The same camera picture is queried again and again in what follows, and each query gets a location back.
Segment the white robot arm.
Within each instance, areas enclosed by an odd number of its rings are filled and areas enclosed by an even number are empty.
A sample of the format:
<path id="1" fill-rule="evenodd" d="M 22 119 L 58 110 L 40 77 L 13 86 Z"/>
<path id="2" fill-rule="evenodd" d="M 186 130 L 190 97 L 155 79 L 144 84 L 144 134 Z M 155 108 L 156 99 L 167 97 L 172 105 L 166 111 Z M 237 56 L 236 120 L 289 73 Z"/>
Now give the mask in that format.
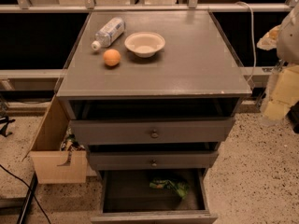
<path id="1" fill-rule="evenodd" d="M 276 49 L 278 58 L 287 63 L 285 68 L 273 69 L 261 105 L 263 118 L 267 122 L 278 122 L 299 102 L 299 5 L 280 25 L 267 32 L 257 47 Z"/>

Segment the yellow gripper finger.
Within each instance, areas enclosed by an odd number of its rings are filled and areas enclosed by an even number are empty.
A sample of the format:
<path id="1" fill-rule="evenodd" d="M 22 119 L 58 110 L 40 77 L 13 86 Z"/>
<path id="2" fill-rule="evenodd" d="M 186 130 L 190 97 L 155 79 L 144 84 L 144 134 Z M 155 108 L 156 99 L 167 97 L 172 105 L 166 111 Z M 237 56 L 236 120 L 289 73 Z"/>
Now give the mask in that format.
<path id="1" fill-rule="evenodd" d="M 284 119 L 299 102 L 299 65 L 290 64 L 281 71 L 275 69 L 268 79 L 261 105 L 264 119 L 277 122 Z"/>
<path id="2" fill-rule="evenodd" d="M 263 50 L 275 49 L 277 47 L 280 26 L 277 25 L 269 30 L 257 43 L 257 47 Z"/>

